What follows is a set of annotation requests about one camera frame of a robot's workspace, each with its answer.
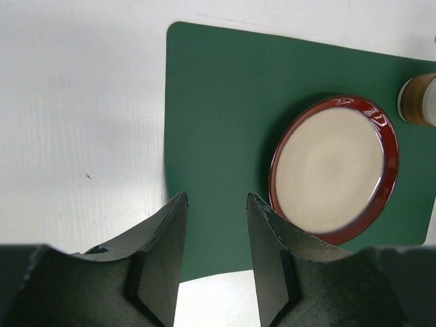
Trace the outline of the steel cup brown base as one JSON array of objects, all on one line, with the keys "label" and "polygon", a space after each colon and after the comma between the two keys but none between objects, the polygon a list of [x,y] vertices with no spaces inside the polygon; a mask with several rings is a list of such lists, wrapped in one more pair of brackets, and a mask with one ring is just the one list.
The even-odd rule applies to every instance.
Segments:
[{"label": "steel cup brown base", "polygon": [[406,123],[435,126],[435,73],[410,78],[399,91],[397,111]]}]

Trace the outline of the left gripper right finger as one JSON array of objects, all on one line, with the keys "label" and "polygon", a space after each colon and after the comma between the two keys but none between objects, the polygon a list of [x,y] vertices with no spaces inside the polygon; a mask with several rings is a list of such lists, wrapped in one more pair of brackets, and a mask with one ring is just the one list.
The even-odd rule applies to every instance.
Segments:
[{"label": "left gripper right finger", "polygon": [[255,194],[247,197],[247,225],[261,325],[435,325],[433,246],[346,251]]}]

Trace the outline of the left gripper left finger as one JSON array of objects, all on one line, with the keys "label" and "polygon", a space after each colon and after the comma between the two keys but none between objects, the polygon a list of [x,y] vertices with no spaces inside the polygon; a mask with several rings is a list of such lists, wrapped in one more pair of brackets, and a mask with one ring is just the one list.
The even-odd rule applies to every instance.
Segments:
[{"label": "left gripper left finger", "polygon": [[1,247],[2,326],[172,326],[187,195],[85,253]]}]

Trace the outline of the dark green placemat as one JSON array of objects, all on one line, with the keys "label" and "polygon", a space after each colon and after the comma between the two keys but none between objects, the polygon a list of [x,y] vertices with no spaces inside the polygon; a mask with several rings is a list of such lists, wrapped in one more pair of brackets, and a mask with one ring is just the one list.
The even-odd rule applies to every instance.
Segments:
[{"label": "dark green placemat", "polygon": [[396,99],[421,61],[187,22],[166,40],[164,157],[171,196],[187,194],[182,281],[251,268],[246,203],[268,198],[268,173],[288,125],[339,94],[378,104],[399,141],[399,175],[379,219],[345,244],[420,245],[435,201],[435,129],[403,122]]}]

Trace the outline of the red rimmed beige plate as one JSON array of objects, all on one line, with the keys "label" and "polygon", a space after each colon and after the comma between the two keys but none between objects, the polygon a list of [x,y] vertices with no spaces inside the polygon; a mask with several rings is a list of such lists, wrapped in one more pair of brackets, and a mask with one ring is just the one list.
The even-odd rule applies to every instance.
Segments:
[{"label": "red rimmed beige plate", "polygon": [[334,96],[307,108],[280,139],[270,165],[270,204],[285,220],[340,245],[384,210],[399,162],[385,111],[357,95]]}]

